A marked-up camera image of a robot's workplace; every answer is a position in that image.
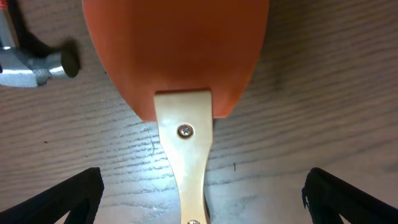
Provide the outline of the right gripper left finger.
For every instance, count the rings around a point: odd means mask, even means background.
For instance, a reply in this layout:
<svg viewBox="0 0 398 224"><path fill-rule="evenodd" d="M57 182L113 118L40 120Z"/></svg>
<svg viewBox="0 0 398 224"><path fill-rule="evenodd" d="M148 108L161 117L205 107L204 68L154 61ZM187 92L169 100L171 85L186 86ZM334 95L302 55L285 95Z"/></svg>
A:
<svg viewBox="0 0 398 224"><path fill-rule="evenodd" d="M100 168L91 167L1 212L1 223L93 224L103 195Z"/></svg>

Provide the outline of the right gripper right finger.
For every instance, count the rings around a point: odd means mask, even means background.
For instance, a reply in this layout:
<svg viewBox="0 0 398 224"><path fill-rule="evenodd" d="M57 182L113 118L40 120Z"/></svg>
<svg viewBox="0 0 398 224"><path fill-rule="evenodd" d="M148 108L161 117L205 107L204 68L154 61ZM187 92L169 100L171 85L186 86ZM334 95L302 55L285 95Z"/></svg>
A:
<svg viewBox="0 0 398 224"><path fill-rule="evenodd" d="M397 209L314 167L302 189L303 206L314 224L397 223Z"/></svg>

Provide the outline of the steel claw hammer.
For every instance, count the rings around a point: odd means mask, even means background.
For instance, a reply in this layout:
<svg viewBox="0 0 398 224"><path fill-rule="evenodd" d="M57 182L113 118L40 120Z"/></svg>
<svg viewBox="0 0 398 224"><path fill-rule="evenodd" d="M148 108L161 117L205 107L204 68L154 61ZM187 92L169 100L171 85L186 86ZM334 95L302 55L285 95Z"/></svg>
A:
<svg viewBox="0 0 398 224"><path fill-rule="evenodd" d="M36 88L51 78L75 78L80 68L78 59L71 53L58 50L37 56L21 47L10 6L9 1L1 1L1 85Z"/></svg>

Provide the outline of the orange scraper wooden handle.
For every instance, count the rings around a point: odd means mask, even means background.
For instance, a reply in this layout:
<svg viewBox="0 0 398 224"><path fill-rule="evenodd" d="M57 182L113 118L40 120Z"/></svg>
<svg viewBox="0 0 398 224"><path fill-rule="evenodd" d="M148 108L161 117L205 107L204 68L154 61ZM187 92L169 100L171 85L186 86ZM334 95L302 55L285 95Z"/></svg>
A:
<svg viewBox="0 0 398 224"><path fill-rule="evenodd" d="M213 121L239 101L261 53L268 0L83 0L98 57L143 121L158 125L182 223L209 223Z"/></svg>

